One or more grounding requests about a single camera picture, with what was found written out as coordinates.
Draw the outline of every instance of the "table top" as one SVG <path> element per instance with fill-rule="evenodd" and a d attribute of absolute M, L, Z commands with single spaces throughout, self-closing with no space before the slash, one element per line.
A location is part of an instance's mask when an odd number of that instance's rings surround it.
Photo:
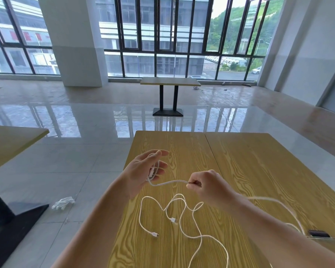
<path fill-rule="evenodd" d="M 194 78 L 172 78 L 172 77 L 143 77 L 141 85 L 186 85 L 201 86 Z"/>
<path fill-rule="evenodd" d="M 0 126 L 0 166 L 48 133 L 43 128 Z"/>
<path fill-rule="evenodd" d="M 169 168 L 161 181 L 188 180 L 192 172 L 214 169 L 239 193 L 281 200 L 291 206 L 307 232 L 324 230 L 335 237 L 335 192 L 269 134 L 260 133 L 189 133 L 137 131 L 126 165 L 149 149 L 166 149 L 162 160 Z M 146 196 L 157 199 L 163 207 L 182 193 L 190 208 L 199 199 L 183 183 L 145 186 L 129 202 L 117 234 L 108 267 L 187 267 L 199 246 L 200 239 L 183 236 L 153 200 L 144 199 L 141 221 L 144 227 L 159 234 L 157 238 L 142 230 L 138 223 L 140 201 Z M 253 201 L 255 205 L 284 221 L 295 219 L 280 204 Z M 180 219 L 183 202 L 174 202 L 169 215 Z M 223 243 L 229 254 L 229 268 L 269 267 L 268 260 L 226 213 L 207 204 L 195 212 L 202 234 L 209 234 Z M 181 225 L 189 235 L 198 231 L 191 212 L 185 212 Z M 203 238 L 202 247 L 192 264 L 194 267 L 225 267 L 223 248 L 212 239 Z"/>

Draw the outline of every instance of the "road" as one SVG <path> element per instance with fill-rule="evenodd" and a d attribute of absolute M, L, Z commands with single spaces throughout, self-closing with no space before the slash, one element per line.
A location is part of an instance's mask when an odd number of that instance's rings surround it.
<path fill-rule="evenodd" d="M 210 77 L 210 79 L 214 79 L 216 76 L 215 70 L 204 70 L 206 75 L 205 77 Z M 236 72 L 236 71 L 219 71 L 217 79 L 218 80 L 235 80 L 235 81 L 243 81 L 246 72 Z M 258 80 L 259 74 L 249 73 L 247 75 L 247 81 L 256 81 Z"/>

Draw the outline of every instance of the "left hand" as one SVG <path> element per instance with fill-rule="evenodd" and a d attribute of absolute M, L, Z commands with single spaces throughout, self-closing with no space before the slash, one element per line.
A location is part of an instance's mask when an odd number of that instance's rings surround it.
<path fill-rule="evenodd" d="M 167 150 L 152 149 L 138 155 L 125 167 L 120 175 L 120 179 L 125 181 L 125 186 L 130 198 L 134 198 L 145 183 L 147 183 L 146 179 L 149 175 L 150 168 L 159 161 L 161 156 L 167 156 L 168 154 L 169 152 Z M 163 175 L 165 168 L 167 168 L 167 163 L 160 161 L 156 175 Z"/>

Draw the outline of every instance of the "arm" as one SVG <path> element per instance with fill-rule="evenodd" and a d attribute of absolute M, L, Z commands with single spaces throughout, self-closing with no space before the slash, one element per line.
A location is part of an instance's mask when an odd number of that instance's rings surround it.
<path fill-rule="evenodd" d="M 193 173 L 186 186 L 202 201 L 229 213 L 273 268 L 335 268 L 335 253 L 253 205 L 215 171 Z"/>
<path fill-rule="evenodd" d="M 51 268 L 107 268 L 126 204 L 145 185 L 150 167 L 168 153 L 149 150 L 130 162 L 108 187 Z M 157 174 L 164 174 L 167 164 L 160 161 L 159 167 Z"/>

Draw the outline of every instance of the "white car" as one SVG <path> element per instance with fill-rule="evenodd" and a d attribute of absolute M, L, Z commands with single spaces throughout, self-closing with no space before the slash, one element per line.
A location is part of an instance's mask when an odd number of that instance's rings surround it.
<path fill-rule="evenodd" d="M 257 67 L 254 70 L 251 70 L 253 74 L 259 74 L 262 67 Z"/>

